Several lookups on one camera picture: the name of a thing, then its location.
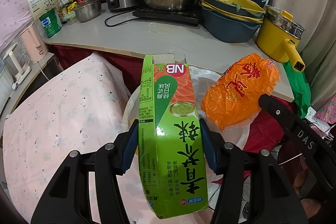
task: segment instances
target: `blue bowl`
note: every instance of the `blue bowl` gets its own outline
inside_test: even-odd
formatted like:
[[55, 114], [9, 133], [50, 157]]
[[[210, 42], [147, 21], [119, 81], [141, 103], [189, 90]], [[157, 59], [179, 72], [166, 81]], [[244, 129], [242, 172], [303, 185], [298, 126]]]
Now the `blue bowl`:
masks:
[[239, 11], [237, 11], [235, 6], [228, 5], [224, 2], [218, 1], [218, 0], [204, 0], [207, 3], [213, 5], [214, 7], [217, 7], [221, 10], [227, 11], [231, 14], [240, 15], [244, 17], [253, 17], [253, 18], [263, 18], [263, 13], [253, 13], [251, 11], [245, 10], [244, 8], [240, 8]]
[[217, 39], [229, 43], [249, 41], [261, 25], [235, 20], [203, 7], [202, 16], [205, 28]]

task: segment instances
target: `stacked bowls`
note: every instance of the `stacked bowls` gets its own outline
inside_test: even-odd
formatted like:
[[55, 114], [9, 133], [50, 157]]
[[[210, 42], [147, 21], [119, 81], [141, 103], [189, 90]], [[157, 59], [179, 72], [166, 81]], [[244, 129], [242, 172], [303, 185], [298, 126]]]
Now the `stacked bowls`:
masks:
[[265, 11], [251, 0], [200, 0], [204, 26], [224, 42], [247, 42], [263, 23]]

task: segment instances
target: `rice cooker label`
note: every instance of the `rice cooker label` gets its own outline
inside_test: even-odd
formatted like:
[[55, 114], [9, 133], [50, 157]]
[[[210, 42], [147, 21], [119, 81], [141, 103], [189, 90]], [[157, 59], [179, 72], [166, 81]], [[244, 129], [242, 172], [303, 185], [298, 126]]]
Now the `rice cooker label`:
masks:
[[42, 25], [43, 25], [43, 27], [48, 26], [50, 23], [51, 23], [51, 21], [50, 21], [50, 18], [49, 18], [49, 17], [43, 19], [43, 21], [42, 21]]

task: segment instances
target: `blue gripper pad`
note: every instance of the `blue gripper pad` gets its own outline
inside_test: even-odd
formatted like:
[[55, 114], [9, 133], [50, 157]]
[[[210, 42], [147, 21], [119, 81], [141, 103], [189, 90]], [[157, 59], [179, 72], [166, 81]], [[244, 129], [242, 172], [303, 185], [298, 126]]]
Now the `blue gripper pad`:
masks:
[[130, 169], [135, 151], [138, 146], [138, 139], [139, 139], [139, 134], [138, 134], [138, 128], [139, 128], [139, 123], [138, 120], [134, 120], [131, 128], [129, 129], [128, 133], [130, 133], [129, 140], [127, 144], [125, 145], [124, 152], [121, 157], [121, 171], [126, 173], [128, 169]]
[[203, 142], [203, 151], [209, 167], [215, 173], [218, 171], [218, 156], [209, 136], [210, 131], [204, 119], [199, 120]]

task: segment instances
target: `cardboard box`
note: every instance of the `cardboard box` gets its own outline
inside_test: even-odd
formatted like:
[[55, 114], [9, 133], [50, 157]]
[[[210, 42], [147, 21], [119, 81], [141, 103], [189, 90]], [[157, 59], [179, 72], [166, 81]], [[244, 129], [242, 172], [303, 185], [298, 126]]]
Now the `cardboard box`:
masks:
[[33, 20], [37, 20], [41, 15], [55, 8], [58, 3], [57, 0], [28, 0], [28, 5]]
[[[154, 64], [162, 58], [170, 63]], [[148, 55], [139, 103], [139, 171], [145, 196], [159, 218], [208, 207], [199, 116], [189, 66]]]

